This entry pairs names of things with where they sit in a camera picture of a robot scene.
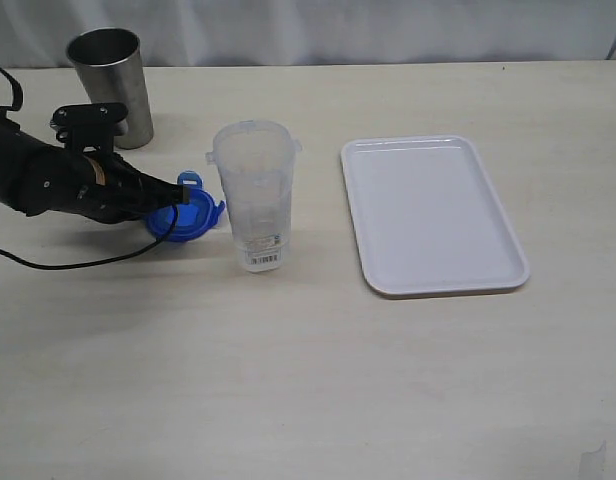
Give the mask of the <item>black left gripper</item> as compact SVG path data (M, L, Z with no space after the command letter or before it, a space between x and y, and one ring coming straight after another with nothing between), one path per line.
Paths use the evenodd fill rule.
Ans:
M45 146L26 163L25 215L47 211L103 224L187 205L190 189L138 173L114 151L126 133L127 107L119 102L67 105L51 117L61 147Z

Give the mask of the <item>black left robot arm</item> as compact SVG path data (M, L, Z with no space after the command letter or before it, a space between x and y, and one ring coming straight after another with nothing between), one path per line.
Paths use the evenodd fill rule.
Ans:
M114 151L127 115L118 102L63 106L51 118L60 147L1 115L0 203L28 217L56 211L103 224L187 204L189 188L142 173Z

